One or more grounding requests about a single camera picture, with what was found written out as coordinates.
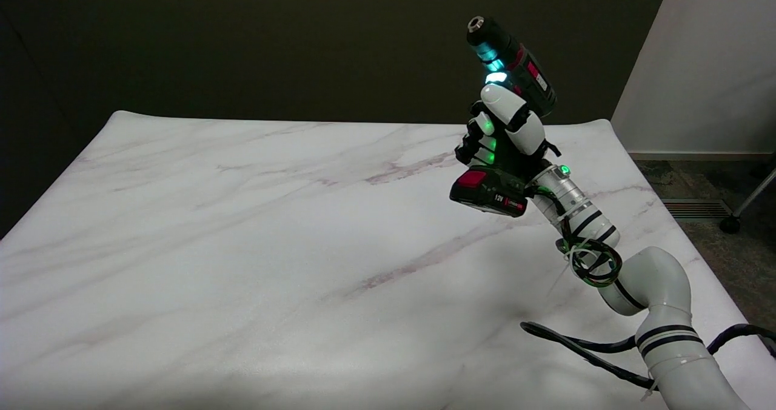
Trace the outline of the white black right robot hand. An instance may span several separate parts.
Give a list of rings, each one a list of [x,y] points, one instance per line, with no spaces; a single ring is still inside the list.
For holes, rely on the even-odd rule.
[[[560,156],[540,117],[507,87],[485,84],[469,112],[466,134],[455,148],[455,158],[468,167],[494,167],[529,183],[550,166],[547,151]]]

